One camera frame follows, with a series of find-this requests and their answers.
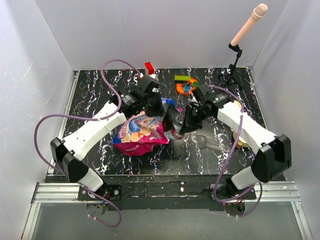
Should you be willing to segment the clear plastic scoop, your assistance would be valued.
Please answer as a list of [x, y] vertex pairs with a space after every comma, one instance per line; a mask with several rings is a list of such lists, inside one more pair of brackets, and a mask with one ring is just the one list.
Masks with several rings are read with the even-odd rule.
[[206, 136], [200, 134], [188, 134], [184, 139], [187, 143], [198, 148], [209, 148], [221, 152], [230, 152], [231, 150], [229, 146], [210, 141]]

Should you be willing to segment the pink blue pet food bag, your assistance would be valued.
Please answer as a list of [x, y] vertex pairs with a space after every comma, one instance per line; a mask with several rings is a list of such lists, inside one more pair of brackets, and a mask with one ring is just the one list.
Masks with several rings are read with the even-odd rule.
[[181, 140], [183, 136], [175, 129], [165, 130], [164, 119], [163, 116], [149, 117], [141, 111], [122, 124], [112, 144], [127, 156], [139, 157], [151, 152], [154, 146]]

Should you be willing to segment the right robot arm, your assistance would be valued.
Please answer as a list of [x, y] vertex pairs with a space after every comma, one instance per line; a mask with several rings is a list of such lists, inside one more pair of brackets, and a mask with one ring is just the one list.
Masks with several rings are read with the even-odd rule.
[[291, 141], [286, 135], [276, 135], [253, 120], [244, 112], [243, 104], [231, 92], [212, 92], [202, 84], [191, 93], [191, 100], [185, 109], [180, 135], [202, 128], [202, 121], [215, 117], [242, 138], [251, 148], [255, 159], [246, 167], [226, 179], [224, 186], [215, 187], [214, 192], [237, 199], [256, 183], [268, 183], [274, 177], [292, 166]]

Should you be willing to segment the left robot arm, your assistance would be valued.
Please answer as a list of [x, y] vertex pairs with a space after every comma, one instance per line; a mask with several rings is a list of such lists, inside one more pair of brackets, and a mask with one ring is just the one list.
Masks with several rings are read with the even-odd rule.
[[106, 196], [105, 182], [83, 159], [95, 144], [130, 117], [141, 111], [160, 114], [163, 107], [159, 88], [155, 74], [145, 75], [136, 85], [119, 90], [119, 97], [111, 97], [94, 116], [95, 121], [87, 121], [74, 133], [50, 142], [54, 163], [69, 182], [85, 186], [95, 200]]

